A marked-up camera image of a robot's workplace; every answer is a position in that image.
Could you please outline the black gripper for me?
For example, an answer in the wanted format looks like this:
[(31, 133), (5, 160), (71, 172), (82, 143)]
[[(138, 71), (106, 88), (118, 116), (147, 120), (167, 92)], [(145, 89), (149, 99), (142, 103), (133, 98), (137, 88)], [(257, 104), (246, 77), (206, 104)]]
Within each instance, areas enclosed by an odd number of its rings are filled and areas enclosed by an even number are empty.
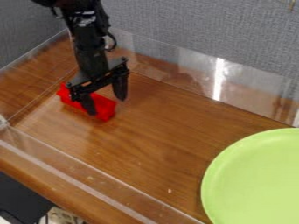
[(91, 93), (105, 86), (113, 85), (115, 97), (123, 101), (127, 98), (127, 79), (130, 69), (127, 57), (109, 59), (103, 47), (87, 48), (74, 45), (79, 72), (69, 82), (70, 98), (81, 102), (91, 116), (98, 114)]

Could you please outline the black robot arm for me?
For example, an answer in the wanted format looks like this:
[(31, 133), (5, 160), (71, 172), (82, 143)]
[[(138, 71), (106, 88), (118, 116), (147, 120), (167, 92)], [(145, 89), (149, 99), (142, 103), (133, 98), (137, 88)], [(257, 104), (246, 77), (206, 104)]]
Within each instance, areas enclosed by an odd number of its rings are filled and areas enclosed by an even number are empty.
[(127, 98), (130, 69), (127, 57), (109, 59), (107, 52), (118, 46), (110, 32), (110, 16), (101, 0), (33, 0), (51, 9), (53, 15), (63, 19), (73, 38), (73, 47), (79, 72), (67, 83), (70, 99), (78, 102), (90, 115), (95, 116), (97, 103), (93, 94), (107, 85), (113, 86), (115, 97)]

